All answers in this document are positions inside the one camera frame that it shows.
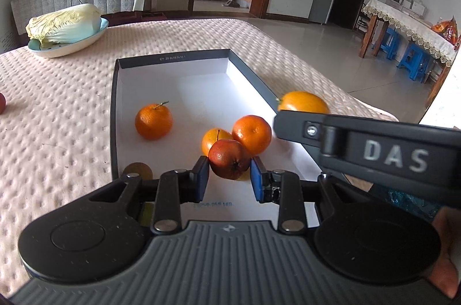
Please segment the person's right hand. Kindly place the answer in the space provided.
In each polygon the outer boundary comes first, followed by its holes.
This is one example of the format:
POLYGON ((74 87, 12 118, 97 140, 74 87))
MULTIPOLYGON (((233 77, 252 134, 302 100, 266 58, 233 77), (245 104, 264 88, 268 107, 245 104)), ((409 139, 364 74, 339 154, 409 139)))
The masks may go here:
MULTIPOLYGON (((373 186, 373 183, 351 175, 346 178, 353 186, 368 193, 373 186)), ((454 299, 460 295, 460 210, 441 206, 430 223, 440 236, 441 253, 428 280, 447 297, 454 299)))

